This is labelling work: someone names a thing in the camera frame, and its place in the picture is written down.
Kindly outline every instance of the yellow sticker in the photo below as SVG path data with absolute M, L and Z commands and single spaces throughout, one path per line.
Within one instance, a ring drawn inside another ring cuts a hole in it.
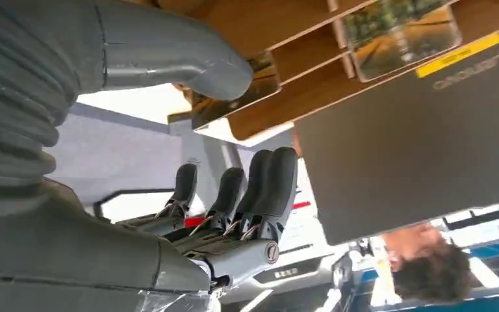
M 499 32 L 490 34 L 471 44 L 464 45 L 431 63 L 419 67 L 416 69 L 416 74 L 418 78 L 423 78 L 497 44 L 499 44 Z

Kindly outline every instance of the red stripe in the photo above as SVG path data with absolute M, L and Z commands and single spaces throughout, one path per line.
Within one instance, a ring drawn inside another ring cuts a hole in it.
M 299 209 L 299 208 L 308 207 L 310 205 L 311 205 L 310 201 L 304 201 L 302 203 L 295 203 L 293 209 L 296 210 L 296 209 Z
M 185 219 L 185 227 L 186 228 L 192 228 L 194 226 L 198 226 L 203 222 L 203 217 L 199 218 L 186 218 Z

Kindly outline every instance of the brown hair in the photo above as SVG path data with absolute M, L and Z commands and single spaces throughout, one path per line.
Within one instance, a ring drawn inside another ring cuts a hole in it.
M 456 303 L 470 292 L 471 273 L 468 255 L 454 245 L 436 248 L 429 257 L 402 263 L 393 272 L 395 292 L 401 299 L 430 303 Z

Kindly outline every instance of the robotic hand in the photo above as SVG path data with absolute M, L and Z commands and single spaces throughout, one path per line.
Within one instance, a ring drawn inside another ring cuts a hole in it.
M 167 239 L 176 226 L 158 231 L 155 222 L 182 219 L 184 208 L 152 222 L 109 224 L 86 214 L 71 189 L 43 178 L 55 160 L 42 148 L 57 143 L 56 126 L 79 94 L 181 83 L 235 99 L 252 75 L 219 35 L 158 9 L 0 0 L 0 311 L 164 311 L 273 263 L 293 202 L 291 149 L 256 156 L 235 211 L 242 173 L 228 170 L 207 221 Z M 190 191 L 175 196 L 172 206 L 188 207 Z
M 204 221 L 194 228 L 171 231 L 184 224 L 196 190 L 196 167 L 186 164 L 177 172 L 175 192 L 165 210 L 118 223 L 165 234 L 179 253 L 206 272 L 209 290 L 224 293 L 277 261 L 278 242 L 296 193 L 295 151 L 280 148 L 256 153 L 249 176 L 248 189 L 236 209 L 244 171 L 230 168 L 221 178 L 217 200 Z

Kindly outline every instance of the light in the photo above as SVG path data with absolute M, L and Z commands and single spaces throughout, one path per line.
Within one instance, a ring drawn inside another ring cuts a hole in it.
M 381 278 L 376 278 L 374 288 L 372 289 L 372 298 L 370 299 L 370 305 L 372 307 L 381 307 L 385 305 L 386 296 L 382 283 Z
M 246 304 L 246 306 L 244 306 L 240 310 L 240 312 L 250 312 L 251 310 L 253 310 L 254 307 L 257 307 L 258 304 L 260 304 L 263 300 L 265 300 L 265 298 L 270 296 L 271 293 L 272 289 L 267 289 L 263 291 L 261 294 L 258 294 L 257 297 L 255 297 L 255 299 Z
M 192 109 L 183 93 L 170 83 L 146 88 L 83 94 L 77 98 L 77 101 L 160 124 L 167 124 L 167 116 L 170 114 Z
M 499 277 L 479 258 L 470 258 L 470 269 L 486 288 L 499 287 Z
M 327 298 L 324 305 L 316 309 L 315 312 L 332 312 L 341 299 L 341 292 L 339 289 L 330 289 L 328 290 L 328 294 L 326 296 Z

